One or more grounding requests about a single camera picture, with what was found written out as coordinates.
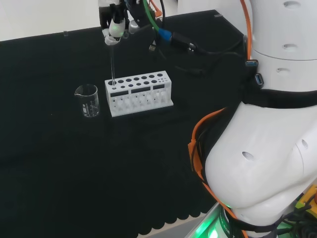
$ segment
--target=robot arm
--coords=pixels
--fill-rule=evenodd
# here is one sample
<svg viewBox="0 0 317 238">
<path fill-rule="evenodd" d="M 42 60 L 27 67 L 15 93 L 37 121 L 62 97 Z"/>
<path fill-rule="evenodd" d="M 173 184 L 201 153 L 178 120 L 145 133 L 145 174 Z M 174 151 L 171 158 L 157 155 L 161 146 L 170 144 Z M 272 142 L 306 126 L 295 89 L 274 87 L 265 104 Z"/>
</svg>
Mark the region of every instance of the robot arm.
<svg viewBox="0 0 317 238">
<path fill-rule="evenodd" d="M 98 0 L 100 25 L 108 46 L 120 42 L 125 31 L 131 34 L 150 22 L 141 0 Z M 128 11 L 134 18 L 129 21 Z"/>
<path fill-rule="evenodd" d="M 129 19 L 125 3 L 120 0 L 98 0 L 100 25 L 108 46 L 120 42 Z"/>
</svg>

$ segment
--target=green light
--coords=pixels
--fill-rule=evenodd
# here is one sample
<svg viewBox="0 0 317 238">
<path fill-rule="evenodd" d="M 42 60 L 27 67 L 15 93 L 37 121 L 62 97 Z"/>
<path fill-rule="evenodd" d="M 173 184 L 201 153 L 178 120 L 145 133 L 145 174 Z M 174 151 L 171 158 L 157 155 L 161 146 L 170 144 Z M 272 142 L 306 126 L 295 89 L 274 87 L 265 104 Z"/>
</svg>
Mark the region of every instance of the green light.
<svg viewBox="0 0 317 238">
<path fill-rule="evenodd" d="M 202 223 L 202 224 L 197 228 L 197 230 L 195 231 L 196 237 L 199 237 L 199 236 L 207 229 L 207 227 L 208 227 L 210 224 L 211 224 L 211 220 Z"/>
<path fill-rule="evenodd" d="M 211 234 L 209 235 L 209 238 L 218 238 L 218 233 L 215 229 L 211 232 Z"/>
</svg>

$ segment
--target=table surface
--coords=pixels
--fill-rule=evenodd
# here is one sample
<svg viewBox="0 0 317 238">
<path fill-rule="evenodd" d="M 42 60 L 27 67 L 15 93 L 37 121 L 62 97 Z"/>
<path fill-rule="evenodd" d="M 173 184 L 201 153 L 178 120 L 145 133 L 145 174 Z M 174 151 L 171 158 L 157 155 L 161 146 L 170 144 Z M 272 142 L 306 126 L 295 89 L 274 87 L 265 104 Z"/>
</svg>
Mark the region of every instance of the table surface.
<svg viewBox="0 0 317 238">
<path fill-rule="evenodd" d="M 242 35 L 216 11 L 169 17 L 167 29 L 221 51 Z M 214 205 L 190 169 L 187 144 L 206 114 L 236 100 L 242 60 L 163 47 L 149 53 L 150 28 L 115 48 L 116 77 L 166 70 L 173 107 L 111 118 L 111 78 L 100 28 L 0 43 L 1 237 L 135 238 Z M 101 114 L 82 117 L 75 89 L 95 84 Z"/>
</svg>

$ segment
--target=white test tube rack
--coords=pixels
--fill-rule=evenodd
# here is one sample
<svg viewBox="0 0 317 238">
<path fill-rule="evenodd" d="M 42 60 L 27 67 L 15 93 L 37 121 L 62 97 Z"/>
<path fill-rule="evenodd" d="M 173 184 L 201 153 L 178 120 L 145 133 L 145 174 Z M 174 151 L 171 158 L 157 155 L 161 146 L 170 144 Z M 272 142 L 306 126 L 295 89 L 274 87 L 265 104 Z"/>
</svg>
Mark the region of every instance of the white test tube rack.
<svg viewBox="0 0 317 238">
<path fill-rule="evenodd" d="M 105 80 L 112 117 L 173 106 L 172 82 L 166 71 Z"/>
</svg>

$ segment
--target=blue connector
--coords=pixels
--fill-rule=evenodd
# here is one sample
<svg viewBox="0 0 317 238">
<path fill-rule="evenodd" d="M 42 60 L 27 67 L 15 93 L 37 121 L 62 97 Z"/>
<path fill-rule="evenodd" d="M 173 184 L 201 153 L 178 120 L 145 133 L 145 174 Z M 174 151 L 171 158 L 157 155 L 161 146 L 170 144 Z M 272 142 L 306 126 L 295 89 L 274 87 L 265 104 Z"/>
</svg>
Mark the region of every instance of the blue connector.
<svg viewBox="0 0 317 238">
<path fill-rule="evenodd" d="M 256 59 L 246 61 L 247 67 L 254 67 L 254 66 L 258 66 L 258 65 L 259 65 L 259 62 Z"/>
<path fill-rule="evenodd" d="M 158 30 L 158 33 L 160 36 L 162 36 L 162 38 L 166 41 L 171 41 L 171 38 L 172 38 L 172 33 L 170 31 L 166 31 L 162 28 L 160 28 Z"/>
</svg>

